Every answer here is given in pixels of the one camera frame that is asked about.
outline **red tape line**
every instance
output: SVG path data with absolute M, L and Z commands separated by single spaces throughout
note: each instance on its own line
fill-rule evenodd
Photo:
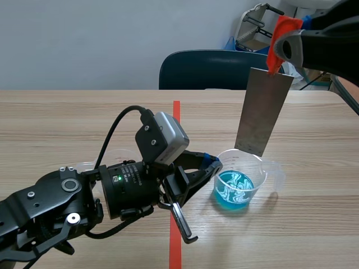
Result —
M 181 102 L 173 101 L 173 117 L 181 122 Z M 169 269 L 182 268 L 182 237 L 171 214 L 169 222 Z

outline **dark blue chair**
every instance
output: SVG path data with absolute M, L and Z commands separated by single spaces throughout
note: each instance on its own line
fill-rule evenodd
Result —
M 188 50 L 168 56 L 160 90 L 245 90 L 251 67 L 268 70 L 267 55 L 232 50 Z

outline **table surface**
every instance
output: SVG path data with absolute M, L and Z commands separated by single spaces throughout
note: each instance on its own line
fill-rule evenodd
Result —
M 117 114 L 132 104 L 172 113 L 180 100 L 189 150 L 234 145 L 244 91 L 0 91 L 0 200 L 60 166 L 94 160 Z M 120 123 L 109 149 L 138 149 L 139 115 Z M 182 244 L 183 268 L 355 268 L 359 263 L 359 118 L 336 94 L 291 91 L 264 157 L 279 161 L 279 196 L 267 182 L 241 213 L 218 209 L 213 181 L 183 208 L 199 240 Z M 104 222 L 96 232 L 117 225 Z M 169 212 L 104 240 L 71 241 L 34 268 L 168 268 Z

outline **gray metal sheet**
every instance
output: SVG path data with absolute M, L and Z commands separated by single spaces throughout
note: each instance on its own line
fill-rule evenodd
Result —
M 263 155 L 293 79 L 251 68 L 234 148 Z

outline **blue liquid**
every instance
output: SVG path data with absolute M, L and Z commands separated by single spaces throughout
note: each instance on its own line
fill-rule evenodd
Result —
M 238 171 L 224 171 L 219 174 L 223 182 L 235 189 L 254 189 L 253 182 Z M 214 195 L 219 204 L 227 209 L 239 209 L 246 207 L 251 201 L 255 192 L 241 192 L 227 187 L 221 181 L 217 182 L 214 188 Z

